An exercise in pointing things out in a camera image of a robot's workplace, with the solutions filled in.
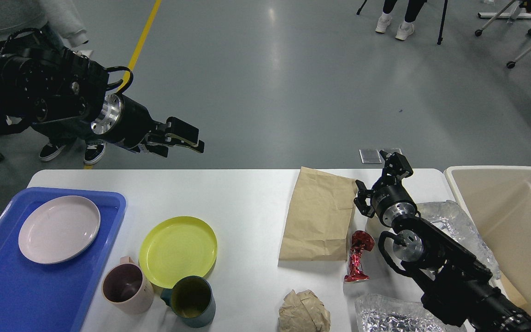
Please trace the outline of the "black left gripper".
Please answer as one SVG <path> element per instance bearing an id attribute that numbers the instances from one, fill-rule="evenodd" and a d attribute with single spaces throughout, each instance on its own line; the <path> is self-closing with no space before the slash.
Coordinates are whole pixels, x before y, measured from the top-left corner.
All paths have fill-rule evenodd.
<path id="1" fill-rule="evenodd" d="M 164 123 L 153 120 L 146 107 L 122 94 L 105 96 L 91 130 L 97 138 L 132 153 L 166 158 L 170 148 L 181 147 L 200 154 L 205 149 L 198 128 L 175 116 Z"/>

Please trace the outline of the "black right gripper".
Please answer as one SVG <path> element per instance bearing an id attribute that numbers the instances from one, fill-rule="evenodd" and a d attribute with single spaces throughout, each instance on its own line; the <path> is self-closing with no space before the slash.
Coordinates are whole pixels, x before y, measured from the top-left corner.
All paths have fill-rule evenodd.
<path id="1" fill-rule="evenodd" d="M 393 227 L 398 217 L 419 216 L 419 210 L 409 193 L 402 186 L 403 179 L 413 175 L 413 168 L 401 153 L 379 151 L 385 161 L 379 178 L 379 187 L 367 189 L 364 182 L 356 179 L 354 205 L 363 216 L 377 216 L 381 224 Z"/>

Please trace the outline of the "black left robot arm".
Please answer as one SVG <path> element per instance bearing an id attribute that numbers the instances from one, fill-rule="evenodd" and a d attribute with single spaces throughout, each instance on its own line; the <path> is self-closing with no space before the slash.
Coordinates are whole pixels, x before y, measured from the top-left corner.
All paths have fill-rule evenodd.
<path id="1" fill-rule="evenodd" d="M 76 52 L 55 50 L 41 30 L 24 28 L 0 48 L 0 113 L 31 124 L 79 120 L 99 140 L 131 153 L 167 157 L 180 146 L 203 153 L 195 126 L 171 116 L 162 123 L 124 93 L 134 80 L 126 66 L 104 67 Z"/>

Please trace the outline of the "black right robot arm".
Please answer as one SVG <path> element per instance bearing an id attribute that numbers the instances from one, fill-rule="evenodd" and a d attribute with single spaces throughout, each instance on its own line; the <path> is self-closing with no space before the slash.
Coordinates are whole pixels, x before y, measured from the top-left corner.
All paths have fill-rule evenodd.
<path id="1" fill-rule="evenodd" d="M 422 306 L 445 324 L 468 321 L 477 332 L 531 332 L 531 315 L 489 284 L 491 270 L 422 218 L 402 185 L 413 175 L 406 157 L 384 150 L 379 155 L 385 162 L 381 176 L 371 188 L 356 180 L 354 204 L 386 227 L 377 248 L 393 271 L 421 288 Z"/>

